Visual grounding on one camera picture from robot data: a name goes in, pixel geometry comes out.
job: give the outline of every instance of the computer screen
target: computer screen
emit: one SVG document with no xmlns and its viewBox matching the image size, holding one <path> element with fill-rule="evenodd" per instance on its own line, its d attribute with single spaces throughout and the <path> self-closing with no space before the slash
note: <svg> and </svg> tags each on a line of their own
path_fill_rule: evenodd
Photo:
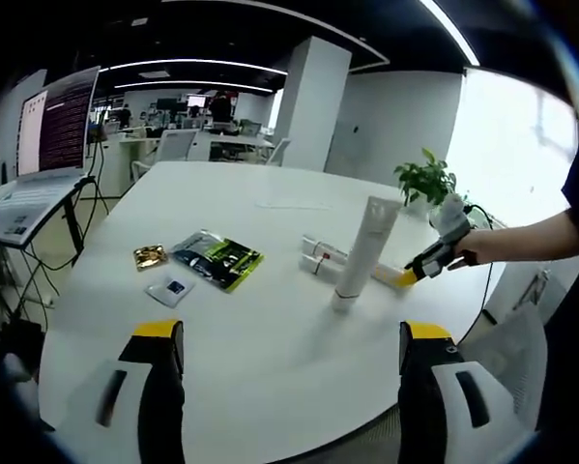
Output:
<svg viewBox="0 0 579 464">
<path fill-rule="evenodd" d="M 63 77 L 25 102 L 18 133 L 18 176 L 83 167 L 98 70 Z"/>
<path fill-rule="evenodd" d="M 188 106 L 205 108 L 205 97 L 202 95 L 188 95 Z"/>
</svg>

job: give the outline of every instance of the white tube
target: white tube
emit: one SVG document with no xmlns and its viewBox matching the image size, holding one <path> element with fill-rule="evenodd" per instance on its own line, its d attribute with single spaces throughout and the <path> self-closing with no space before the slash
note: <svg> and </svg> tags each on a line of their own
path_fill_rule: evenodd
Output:
<svg viewBox="0 0 579 464">
<path fill-rule="evenodd" d="M 333 261 L 340 266 L 347 264 L 347 253 L 330 244 L 318 241 L 309 235 L 303 235 L 302 237 L 302 253 L 303 256 L 305 254 L 310 254 L 315 262 L 318 262 L 318 256 L 328 255 L 330 257 L 329 261 Z M 395 284 L 396 280 L 404 273 L 405 270 L 403 269 L 377 263 L 371 276 L 374 279 L 385 283 L 389 287 L 392 287 L 394 290 L 406 290 L 408 287 L 399 287 Z"/>
<path fill-rule="evenodd" d="M 323 256 L 309 256 L 307 254 L 302 255 L 300 269 L 314 276 L 318 276 L 320 279 L 333 285 L 336 285 L 342 274 L 342 268 L 330 259 L 326 259 Z"/>
<path fill-rule="evenodd" d="M 345 311 L 356 301 L 388 241 L 401 204 L 369 196 L 362 224 L 332 296 L 332 308 Z"/>
</svg>

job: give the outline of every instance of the floor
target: floor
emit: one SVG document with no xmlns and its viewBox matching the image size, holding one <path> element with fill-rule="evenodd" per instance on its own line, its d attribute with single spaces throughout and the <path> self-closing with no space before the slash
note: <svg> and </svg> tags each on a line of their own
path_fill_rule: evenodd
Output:
<svg viewBox="0 0 579 464">
<path fill-rule="evenodd" d="M 107 207 L 112 210 L 118 200 L 106 200 Z M 76 206 L 76 217 L 84 228 L 94 206 L 93 200 L 81 200 Z M 89 233 L 106 218 L 104 206 L 99 202 L 96 205 Z M 74 256 L 72 240 L 63 213 L 58 213 L 47 223 L 42 232 L 34 240 L 35 251 L 45 264 L 51 267 L 58 267 L 67 262 Z M 33 259 L 30 258 L 30 264 L 34 266 Z M 68 282 L 72 267 L 66 266 L 58 272 L 48 271 L 48 276 L 57 288 L 62 290 Z M 53 300 L 56 294 L 51 289 L 42 270 L 36 273 L 36 281 L 41 295 L 44 300 Z M 33 285 L 27 291 L 27 296 L 37 300 L 38 295 Z M 29 319 L 42 325 L 45 328 L 43 308 L 40 304 L 27 302 L 25 305 Z M 51 319 L 54 315 L 54 306 L 50 304 L 45 308 L 46 319 L 50 327 Z M 481 314 L 474 327 L 468 333 L 466 340 L 472 340 L 480 337 L 492 327 L 492 324 Z M 370 464 L 384 464 L 396 461 L 399 450 L 399 430 L 400 422 L 398 418 L 398 409 L 391 408 L 380 418 L 370 424 L 365 425 L 350 436 L 340 439 L 322 449 L 315 450 L 307 455 L 298 458 L 288 459 L 286 464 L 343 464 L 355 462 L 369 462 Z"/>
</svg>

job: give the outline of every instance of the white round table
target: white round table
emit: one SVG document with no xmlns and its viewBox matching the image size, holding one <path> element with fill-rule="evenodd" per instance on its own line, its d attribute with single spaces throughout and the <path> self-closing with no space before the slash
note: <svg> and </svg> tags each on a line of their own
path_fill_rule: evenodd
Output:
<svg viewBox="0 0 579 464">
<path fill-rule="evenodd" d="M 345 315 L 333 288 L 298 269 L 303 233 L 348 250 L 368 195 L 397 188 L 256 165 L 161 162 L 89 238 L 57 302 L 40 372 L 45 421 L 135 326 L 184 321 L 183 446 L 188 464 L 262 463 L 321 447 L 397 401 L 399 322 L 440 324 L 459 341 L 478 318 L 486 267 L 444 271 L 405 296 L 371 279 Z M 138 272 L 132 252 L 206 228 L 265 255 L 228 295 L 177 263 Z M 399 216 L 381 261 L 403 265 L 437 239 Z M 143 293 L 171 273 L 196 281 L 177 309 Z"/>
</svg>

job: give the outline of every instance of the yellow object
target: yellow object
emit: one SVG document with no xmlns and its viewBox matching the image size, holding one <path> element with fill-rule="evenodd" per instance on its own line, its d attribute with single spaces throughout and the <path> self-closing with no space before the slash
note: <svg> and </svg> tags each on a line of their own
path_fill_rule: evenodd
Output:
<svg viewBox="0 0 579 464">
<path fill-rule="evenodd" d="M 414 274 L 414 270 L 410 269 L 397 278 L 394 281 L 394 284 L 399 287 L 409 287 L 410 285 L 414 285 L 416 282 L 418 282 L 418 278 L 416 277 L 416 274 Z"/>
<path fill-rule="evenodd" d="M 139 324 L 132 336 L 157 336 L 169 338 L 173 333 L 173 327 L 177 324 L 177 319 L 169 319 L 160 322 L 146 322 Z"/>
<path fill-rule="evenodd" d="M 412 332 L 412 339 L 417 338 L 452 338 L 450 333 L 435 324 L 427 322 L 405 321 Z"/>
</svg>

